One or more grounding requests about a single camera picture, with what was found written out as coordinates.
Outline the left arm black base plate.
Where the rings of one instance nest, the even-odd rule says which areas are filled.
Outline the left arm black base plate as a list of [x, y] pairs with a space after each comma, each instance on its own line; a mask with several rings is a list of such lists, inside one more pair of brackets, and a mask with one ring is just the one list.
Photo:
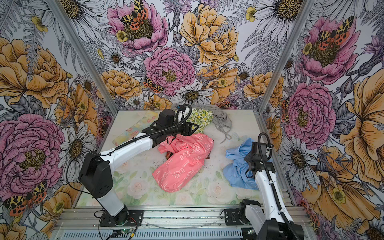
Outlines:
[[105, 212], [101, 217], [100, 227], [139, 227], [143, 218], [143, 210], [127, 210], [115, 217]]

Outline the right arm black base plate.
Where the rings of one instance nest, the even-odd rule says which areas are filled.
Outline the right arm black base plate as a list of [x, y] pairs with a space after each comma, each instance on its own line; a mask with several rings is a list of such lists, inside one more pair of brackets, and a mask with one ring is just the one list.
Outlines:
[[240, 209], [224, 209], [224, 221], [226, 226], [246, 226], [249, 223], [241, 219]]

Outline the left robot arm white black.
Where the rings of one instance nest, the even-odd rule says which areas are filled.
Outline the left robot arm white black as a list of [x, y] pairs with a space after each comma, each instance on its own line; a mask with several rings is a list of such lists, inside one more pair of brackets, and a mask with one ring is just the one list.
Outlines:
[[79, 181], [104, 208], [114, 225], [123, 226], [129, 220], [127, 207], [113, 189], [114, 171], [164, 141], [171, 143], [177, 135], [191, 136], [199, 128], [199, 125], [187, 121], [192, 110], [189, 104], [180, 105], [176, 111], [165, 109], [156, 121], [131, 140], [108, 151], [92, 151], [86, 155]]

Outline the pink patterned cloth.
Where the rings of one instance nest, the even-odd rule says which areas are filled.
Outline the pink patterned cloth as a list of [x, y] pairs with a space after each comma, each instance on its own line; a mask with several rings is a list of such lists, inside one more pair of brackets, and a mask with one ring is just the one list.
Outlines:
[[214, 140], [202, 133], [167, 137], [158, 150], [172, 156], [153, 172], [159, 187], [168, 193], [181, 190], [203, 167], [213, 146]]

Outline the light blue cloth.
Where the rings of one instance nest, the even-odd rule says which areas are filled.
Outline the light blue cloth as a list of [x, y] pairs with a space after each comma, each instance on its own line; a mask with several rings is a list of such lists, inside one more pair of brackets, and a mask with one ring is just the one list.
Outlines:
[[258, 185], [249, 173], [249, 165], [245, 161], [245, 157], [252, 149], [252, 138], [247, 138], [241, 145], [236, 148], [226, 150], [226, 158], [233, 162], [223, 169], [223, 175], [234, 188], [242, 188], [248, 190], [258, 190]]

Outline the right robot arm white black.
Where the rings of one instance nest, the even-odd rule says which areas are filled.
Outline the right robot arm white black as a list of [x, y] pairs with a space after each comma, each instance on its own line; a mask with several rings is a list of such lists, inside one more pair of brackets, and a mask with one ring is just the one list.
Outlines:
[[303, 227], [295, 224], [289, 214], [278, 187], [276, 170], [268, 161], [271, 148], [271, 144], [252, 142], [251, 151], [245, 157], [263, 202], [242, 200], [240, 220], [252, 226], [257, 240], [303, 240]]

